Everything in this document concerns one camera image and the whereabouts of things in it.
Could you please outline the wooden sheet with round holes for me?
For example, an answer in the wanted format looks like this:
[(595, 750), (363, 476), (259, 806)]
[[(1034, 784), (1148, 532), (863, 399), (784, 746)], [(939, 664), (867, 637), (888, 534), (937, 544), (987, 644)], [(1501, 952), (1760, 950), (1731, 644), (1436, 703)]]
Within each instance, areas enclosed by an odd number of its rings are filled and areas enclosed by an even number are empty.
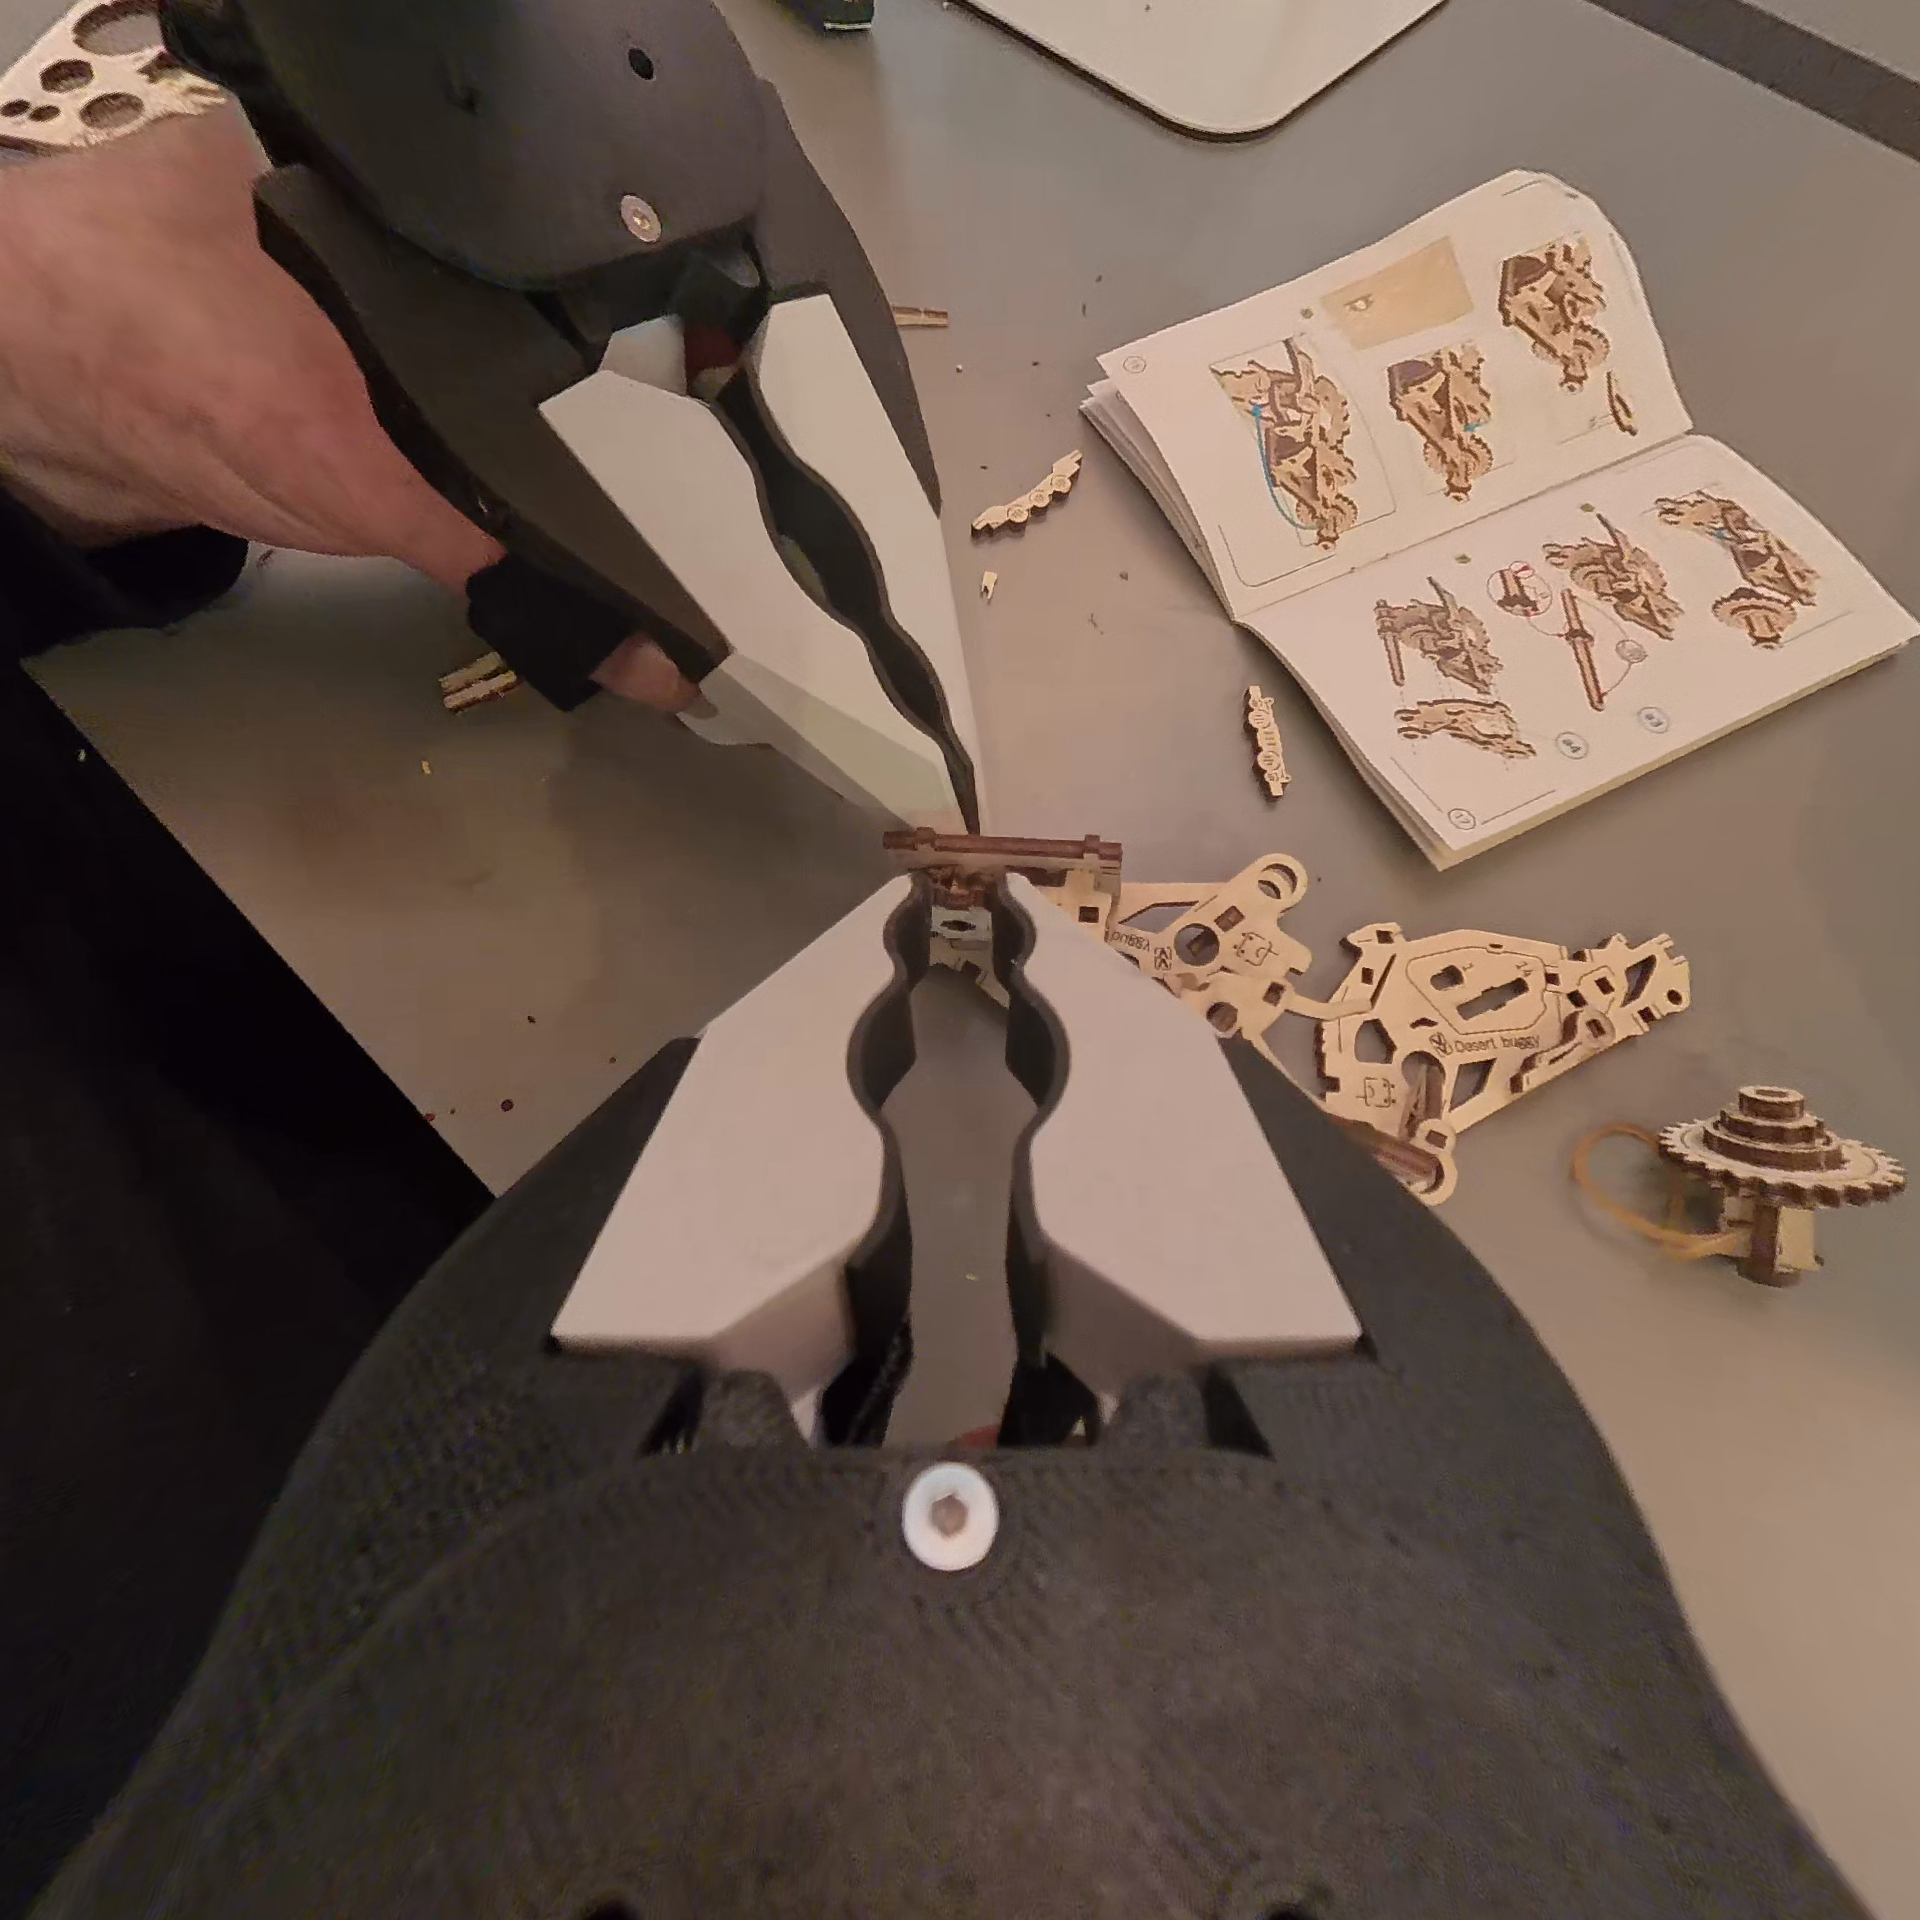
[(100, 148), (226, 104), (160, 38), (156, 3), (72, 4), (4, 71), (2, 162)]

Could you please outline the pale rounded stand base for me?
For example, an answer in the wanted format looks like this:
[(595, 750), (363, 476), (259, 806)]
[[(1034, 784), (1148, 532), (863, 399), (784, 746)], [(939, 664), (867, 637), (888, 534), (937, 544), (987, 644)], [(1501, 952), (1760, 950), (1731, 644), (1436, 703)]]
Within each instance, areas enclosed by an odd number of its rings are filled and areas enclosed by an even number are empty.
[(1252, 138), (1304, 109), (1436, 3), (975, 3), (1164, 125)]

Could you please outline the wooden buggy model frame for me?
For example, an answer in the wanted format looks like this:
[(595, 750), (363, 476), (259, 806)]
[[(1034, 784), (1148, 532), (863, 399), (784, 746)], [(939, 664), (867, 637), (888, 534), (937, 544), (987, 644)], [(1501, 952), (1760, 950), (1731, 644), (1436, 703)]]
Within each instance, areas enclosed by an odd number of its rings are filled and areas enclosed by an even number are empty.
[(1265, 1046), (1312, 966), (1312, 950), (1285, 928), (1309, 884), (1290, 854), (1265, 854), (1221, 883), (1129, 883), (1122, 848), (1096, 835), (1073, 842), (899, 828), (883, 845), (901, 870), (931, 879), (931, 959), (997, 1003), (1009, 998), (993, 959), (989, 884), (1009, 872), (1224, 1038)]

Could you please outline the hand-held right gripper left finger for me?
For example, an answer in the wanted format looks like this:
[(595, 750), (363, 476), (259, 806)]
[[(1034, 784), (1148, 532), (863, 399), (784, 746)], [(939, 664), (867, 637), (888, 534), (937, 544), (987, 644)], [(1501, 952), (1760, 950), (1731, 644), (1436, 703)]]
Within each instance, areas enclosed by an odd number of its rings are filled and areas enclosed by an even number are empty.
[(773, 1379), (879, 1444), (914, 1355), (884, 1103), (917, 1061), (921, 887), (888, 879), (677, 1051), (680, 1076), (551, 1325), (564, 1354)]

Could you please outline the person's left hand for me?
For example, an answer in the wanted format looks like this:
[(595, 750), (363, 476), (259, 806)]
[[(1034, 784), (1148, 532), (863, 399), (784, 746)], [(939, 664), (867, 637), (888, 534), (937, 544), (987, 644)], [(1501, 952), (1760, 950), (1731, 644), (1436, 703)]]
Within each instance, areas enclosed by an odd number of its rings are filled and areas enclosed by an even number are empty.
[(234, 109), (4, 167), (4, 486), (85, 548), (191, 525), (395, 559), (468, 596), (560, 703), (696, 688), (648, 630), (500, 572), (505, 548), (402, 458), (339, 330), (264, 252)]

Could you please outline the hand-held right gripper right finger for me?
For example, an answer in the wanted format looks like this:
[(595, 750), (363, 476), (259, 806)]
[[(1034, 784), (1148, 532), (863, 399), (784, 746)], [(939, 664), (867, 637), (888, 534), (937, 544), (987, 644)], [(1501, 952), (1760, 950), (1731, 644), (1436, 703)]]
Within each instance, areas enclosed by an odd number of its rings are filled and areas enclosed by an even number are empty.
[(1059, 1444), (1148, 1379), (1353, 1355), (1356, 1309), (1228, 1046), (1034, 879), (999, 883), (1015, 1142), (1003, 1444)]

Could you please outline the wooden stepped gear stack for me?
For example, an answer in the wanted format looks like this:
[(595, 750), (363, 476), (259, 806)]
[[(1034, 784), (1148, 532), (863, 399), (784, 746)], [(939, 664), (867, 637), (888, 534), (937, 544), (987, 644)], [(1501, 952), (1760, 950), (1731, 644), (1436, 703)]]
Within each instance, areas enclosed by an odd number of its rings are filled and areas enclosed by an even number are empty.
[(1820, 1269), (1821, 1212), (1875, 1206), (1906, 1189), (1904, 1164), (1834, 1132), (1792, 1087), (1739, 1087), (1714, 1116), (1665, 1126), (1655, 1146), (1717, 1194), (1721, 1254), (1772, 1290)]

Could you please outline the wooden buggy side panel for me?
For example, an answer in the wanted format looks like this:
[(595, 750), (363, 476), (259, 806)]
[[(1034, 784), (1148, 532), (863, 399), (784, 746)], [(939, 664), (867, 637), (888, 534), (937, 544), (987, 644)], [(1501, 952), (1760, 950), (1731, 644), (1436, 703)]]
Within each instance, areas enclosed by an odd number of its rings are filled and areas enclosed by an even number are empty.
[(1433, 1210), (1468, 1130), (1691, 1005), (1689, 959), (1665, 932), (1569, 949), (1383, 922), (1345, 947), (1352, 972), (1315, 1036), (1321, 1103)]

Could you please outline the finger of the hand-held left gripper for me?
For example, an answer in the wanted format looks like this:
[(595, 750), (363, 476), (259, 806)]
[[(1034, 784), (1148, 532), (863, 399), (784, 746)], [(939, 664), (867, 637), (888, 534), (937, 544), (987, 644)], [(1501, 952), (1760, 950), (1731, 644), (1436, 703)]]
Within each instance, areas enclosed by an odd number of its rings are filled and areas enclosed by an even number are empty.
[(729, 399), (745, 392), (745, 362), (748, 351), (716, 399), (696, 399), (637, 380), (636, 349), (617, 336), (607, 363), (544, 399), (543, 416), (728, 644), (697, 678), (705, 707), (687, 714), (687, 725), (711, 742), (770, 747), (817, 776), (762, 730), (729, 719), (729, 662), (792, 594), (776, 574), (778, 534), (759, 469), (729, 423)]
[(832, 299), (773, 304), (744, 373), (728, 419), (759, 469), (792, 594), (728, 664), (728, 718), (899, 826), (979, 831), (945, 528)]

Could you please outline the open instruction booklet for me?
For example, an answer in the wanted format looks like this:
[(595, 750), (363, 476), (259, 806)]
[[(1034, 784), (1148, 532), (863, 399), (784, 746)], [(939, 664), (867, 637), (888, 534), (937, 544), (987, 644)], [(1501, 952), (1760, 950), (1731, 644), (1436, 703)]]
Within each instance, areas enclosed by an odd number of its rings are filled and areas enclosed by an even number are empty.
[(1555, 176), (1098, 363), (1084, 414), (1437, 870), (1915, 637), (1695, 431), (1620, 231)]

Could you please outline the scattered small wooden offcuts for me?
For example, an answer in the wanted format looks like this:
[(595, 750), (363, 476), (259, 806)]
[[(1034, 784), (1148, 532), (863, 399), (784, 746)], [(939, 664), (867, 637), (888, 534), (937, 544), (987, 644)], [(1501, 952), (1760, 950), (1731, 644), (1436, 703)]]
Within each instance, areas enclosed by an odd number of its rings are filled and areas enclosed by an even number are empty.
[[(946, 330), (952, 314), (935, 304), (893, 304), (893, 320), (901, 330)], [(520, 676), (500, 653), (484, 653), (479, 661), (447, 674), (440, 680), (441, 707), (460, 714), (514, 692)]]

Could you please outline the person's left forearm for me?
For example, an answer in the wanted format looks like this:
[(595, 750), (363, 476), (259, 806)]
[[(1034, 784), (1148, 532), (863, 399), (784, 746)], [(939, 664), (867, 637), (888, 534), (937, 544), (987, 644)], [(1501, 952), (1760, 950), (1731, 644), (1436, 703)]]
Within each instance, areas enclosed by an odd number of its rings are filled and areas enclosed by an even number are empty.
[(171, 628), (235, 588), (250, 557), (248, 539), (207, 525), (85, 548), (2, 486), (2, 662)]

